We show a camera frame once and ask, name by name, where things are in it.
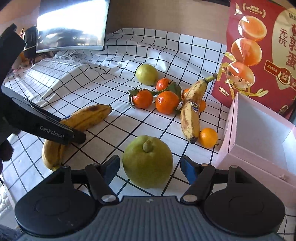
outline brown wall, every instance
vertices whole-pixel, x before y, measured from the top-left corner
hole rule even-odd
[[[276,0],[289,7],[287,0]],[[0,14],[0,33],[11,23],[36,24],[40,0],[12,0]],[[226,43],[229,8],[200,0],[110,0],[107,32],[120,28],[152,28]]]

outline red packaging bag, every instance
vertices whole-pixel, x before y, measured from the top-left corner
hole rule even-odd
[[[284,114],[296,98],[296,10],[268,0],[232,0],[212,95],[230,107],[240,92]]]

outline open box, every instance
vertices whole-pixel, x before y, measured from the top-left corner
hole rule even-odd
[[[233,100],[212,165],[238,165],[286,206],[296,206],[296,127],[251,98],[237,94]]]

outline checkered tablecloth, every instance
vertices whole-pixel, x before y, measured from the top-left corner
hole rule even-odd
[[[173,171],[168,182],[156,189],[139,188],[129,180],[121,164],[110,187],[119,198],[124,195],[180,198],[189,187],[180,170],[180,157],[187,155],[198,163],[211,163],[221,145],[229,109],[212,97],[213,83],[210,83],[200,124],[202,129],[211,127],[217,131],[219,145],[206,149],[199,143],[188,143],[181,131],[179,116],[159,113],[155,103],[146,110],[131,108],[127,91],[140,87],[154,90],[135,78],[137,67],[143,63],[155,66],[159,78],[167,77],[183,90],[189,88],[198,79],[218,71],[225,51],[225,45],[206,39],[127,28],[108,35],[104,51],[61,51],[54,59],[44,59],[26,72],[7,78],[4,84],[59,117],[96,103],[110,104],[113,112],[86,132],[83,145],[70,145],[63,163],[72,169],[83,169],[91,163],[103,163],[112,155],[122,156],[126,146],[139,135],[155,136],[173,153]],[[4,163],[2,176],[12,197],[18,201],[51,171],[41,159],[42,138],[21,132],[9,140],[15,152],[12,160]],[[87,192],[84,185],[76,188]],[[279,230],[286,240],[293,239],[295,216],[294,210],[287,209]]]

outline green fruit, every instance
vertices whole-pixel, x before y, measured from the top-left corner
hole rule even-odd
[[[155,85],[158,80],[158,73],[152,65],[141,64],[136,70],[136,77],[144,85]]]
[[[129,179],[141,188],[156,188],[172,173],[173,155],[156,137],[139,136],[126,148],[122,158]]]

